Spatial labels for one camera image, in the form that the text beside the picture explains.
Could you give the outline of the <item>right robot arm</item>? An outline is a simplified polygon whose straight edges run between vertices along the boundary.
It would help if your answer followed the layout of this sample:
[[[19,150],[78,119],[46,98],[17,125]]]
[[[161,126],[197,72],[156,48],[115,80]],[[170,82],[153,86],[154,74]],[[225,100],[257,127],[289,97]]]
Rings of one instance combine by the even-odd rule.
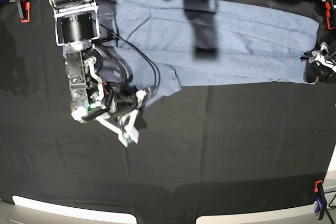
[[[95,120],[113,130],[133,127],[158,83],[142,89],[130,83],[125,64],[105,45],[96,0],[48,1],[54,12],[56,44],[65,53],[73,119]]]

